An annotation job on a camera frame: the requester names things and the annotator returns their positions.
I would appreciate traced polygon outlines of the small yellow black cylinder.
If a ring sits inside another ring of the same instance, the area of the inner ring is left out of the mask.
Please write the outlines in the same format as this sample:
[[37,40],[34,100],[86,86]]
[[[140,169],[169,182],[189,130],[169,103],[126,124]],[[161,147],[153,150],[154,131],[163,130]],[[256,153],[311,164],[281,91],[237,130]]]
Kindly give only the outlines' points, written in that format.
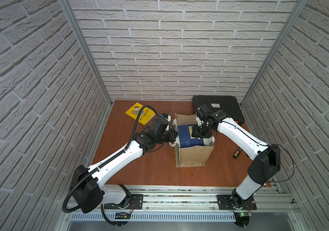
[[241,148],[238,148],[237,151],[234,153],[233,158],[237,159],[240,156],[242,151],[243,150]]

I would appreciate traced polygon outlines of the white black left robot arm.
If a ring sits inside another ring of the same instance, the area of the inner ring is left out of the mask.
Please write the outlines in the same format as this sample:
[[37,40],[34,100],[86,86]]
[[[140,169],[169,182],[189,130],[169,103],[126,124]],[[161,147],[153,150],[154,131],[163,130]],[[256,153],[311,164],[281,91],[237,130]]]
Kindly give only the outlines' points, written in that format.
[[130,162],[153,152],[158,144],[174,143],[178,134],[170,122],[170,115],[162,114],[154,119],[151,126],[134,134],[124,147],[109,157],[89,167],[78,166],[62,204],[63,212],[81,210],[89,213],[100,204],[116,204],[121,209],[127,208],[132,203],[131,192],[122,184],[106,183]]

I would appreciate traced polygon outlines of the blue book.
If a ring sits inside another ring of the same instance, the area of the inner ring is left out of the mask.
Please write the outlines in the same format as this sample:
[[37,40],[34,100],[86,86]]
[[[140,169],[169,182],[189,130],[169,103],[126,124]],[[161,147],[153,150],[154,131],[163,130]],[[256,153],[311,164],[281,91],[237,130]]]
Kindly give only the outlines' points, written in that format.
[[178,126],[178,137],[181,148],[204,146],[204,141],[202,138],[194,138],[192,136],[192,125]]

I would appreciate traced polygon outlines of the aluminium frame post left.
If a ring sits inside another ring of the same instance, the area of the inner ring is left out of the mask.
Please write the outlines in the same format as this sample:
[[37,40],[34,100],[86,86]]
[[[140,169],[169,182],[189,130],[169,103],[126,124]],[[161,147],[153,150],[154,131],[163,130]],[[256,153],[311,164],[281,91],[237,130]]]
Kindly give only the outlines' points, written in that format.
[[92,53],[88,47],[87,41],[85,40],[85,37],[83,35],[83,32],[81,30],[81,27],[78,23],[78,20],[74,14],[74,11],[69,3],[68,0],[60,0],[61,7],[63,9],[63,12],[66,15],[66,18],[71,26],[71,29],[73,30],[75,37],[81,47],[81,50],[87,60],[87,63],[89,67],[91,68],[91,71],[98,83],[98,86],[100,87],[102,94],[105,98],[105,101],[107,102],[108,106],[112,107],[113,101],[111,100],[108,91],[103,83],[102,77],[99,73],[99,70],[97,68],[97,65],[94,61],[94,58],[92,56]]

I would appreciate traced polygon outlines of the aluminium frame post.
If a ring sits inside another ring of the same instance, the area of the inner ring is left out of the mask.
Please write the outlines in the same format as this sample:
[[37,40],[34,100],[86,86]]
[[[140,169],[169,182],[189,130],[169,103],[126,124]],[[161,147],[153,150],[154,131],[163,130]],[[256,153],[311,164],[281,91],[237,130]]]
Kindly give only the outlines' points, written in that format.
[[270,63],[272,62],[275,55],[281,48],[286,37],[288,36],[289,32],[295,25],[296,21],[298,20],[299,16],[301,15],[301,13],[304,10],[307,3],[308,3],[308,0],[300,0],[300,1],[296,2],[291,14],[289,15],[286,23],[284,24],[281,32],[279,33],[277,39],[275,40],[273,46],[270,49],[268,55],[266,56],[262,66],[260,67],[259,71],[257,72],[257,75],[255,76],[254,80],[252,81],[250,87],[248,88],[248,91],[246,92],[244,98],[242,99],[242,101],[240,103],[241,108],[243,108],[246,105],[251,94],[253,93],[254,89],[257,87],[257,84],[259,83],[260,79],[262,78],[264,72],[268,69]]
[[74,14],[74,11],[69,3],[68,0],[60,0],[61,7],[63,9],[63,12],[66,15],[66,18],[71,26],[71,29],[73,30],[75,37],[81,47],[81,50],[87,60],[87,63],[89,67],[91,68],[91,71],[98,83],[98,86],[100,87],[102,94],[105,98],[105,101],[107,102],[108,106],[112,107],[113,101],[111,100],[108,91],[103,83],[102,77],[99,73],[99,70],[97,68],[97,65],[94,61],[94,58],[92,56],[92,53],[88,47],[87,41],[85,40],[85,37],[83,35],[83,32],[81,30],[81,27],[78,23],[78,20]]

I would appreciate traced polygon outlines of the yellow cartoon cover book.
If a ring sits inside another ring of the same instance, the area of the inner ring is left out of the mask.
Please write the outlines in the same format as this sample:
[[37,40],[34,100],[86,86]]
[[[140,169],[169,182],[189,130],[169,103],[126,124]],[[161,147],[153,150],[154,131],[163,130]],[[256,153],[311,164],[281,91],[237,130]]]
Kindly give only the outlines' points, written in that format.
[[148,122],[155,116],[155,112],[147,107],[141,110],[142,107],[143,107],[142,104],[135,103],[125,112],[125,114],[134,120],[136,120],[137,117],[139,116],[138,122],[141,125],[147,125]]

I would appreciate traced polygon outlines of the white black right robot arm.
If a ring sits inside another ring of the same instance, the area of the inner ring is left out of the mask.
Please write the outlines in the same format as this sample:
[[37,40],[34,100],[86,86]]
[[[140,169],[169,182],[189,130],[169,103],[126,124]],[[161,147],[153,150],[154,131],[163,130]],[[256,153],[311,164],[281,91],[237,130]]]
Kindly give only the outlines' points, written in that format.
[[236,205],[247,201],[281,169],[281,149],[267,144],[243,129],[224,111],[212,113],[207,105],[196,109],[197,125],[192,127],[195,138],[209,138],[213,131],[230,138],[252,160],[242,183],[233,190],[231,200]]

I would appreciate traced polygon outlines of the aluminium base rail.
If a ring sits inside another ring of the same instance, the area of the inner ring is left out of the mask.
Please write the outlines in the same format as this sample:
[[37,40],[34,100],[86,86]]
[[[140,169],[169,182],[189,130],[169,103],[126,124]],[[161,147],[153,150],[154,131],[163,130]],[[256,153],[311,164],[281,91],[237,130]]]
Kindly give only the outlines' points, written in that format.
[[123,208],[105,204],[86,214],[79,210],[61,214],[61,226],[66,228],[72,221],[104,221],[103,216],[111,222],[237,222],[258,215],[286,215],[294,226],[302,219],[292,196],[275,186],[261,188],[242,209],[231,206],[231,187],[128,185],[127,189],[131,199]]

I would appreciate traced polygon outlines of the black plastic tool case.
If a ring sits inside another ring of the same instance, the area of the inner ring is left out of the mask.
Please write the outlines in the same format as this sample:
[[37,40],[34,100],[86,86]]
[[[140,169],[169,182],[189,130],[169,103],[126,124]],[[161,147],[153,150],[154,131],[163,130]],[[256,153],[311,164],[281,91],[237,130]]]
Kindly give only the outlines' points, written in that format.
[[228,95],[196,95],[192,98],[194,111],[202,105],[207,105],[209,110],[214,113],[222,110],[239,125],[245,123],[244,115],[240,109],[237,98]]

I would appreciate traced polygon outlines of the aluminium frame post right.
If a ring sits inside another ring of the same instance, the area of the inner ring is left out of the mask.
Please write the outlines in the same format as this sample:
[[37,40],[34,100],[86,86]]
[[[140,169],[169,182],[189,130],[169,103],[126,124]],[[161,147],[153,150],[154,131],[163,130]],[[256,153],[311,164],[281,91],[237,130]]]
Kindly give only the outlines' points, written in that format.
[[255,76],[254,80],[252,81],[250,87],[248,88],[248,91],[246,92],[244,98],[242,99],[242,101],[240,103],[241,108],[243,108],[246,105],[251,94],[253,93],[254,89],[257,87],[257,84],[259,83],[260,79],[262,78],[264,72],[268,69],[270,63],[272,62],[275,55],[281,48],[286,37],[288,36],[289,32],[295,25],[296,21],[298,20],[299,16],[301,15],[301,13],[304,10],[307,3],[308,3],[308,0],[300,0],[300,1],[296,2],[291,14],[289,15],[286,23],[284,24],[281,32],[279,33],[277,39],[275,40],[273,46],[270,49],[268,55],[266,56],[262,66],[260,67],[259,71],[257,72],[257,75]]

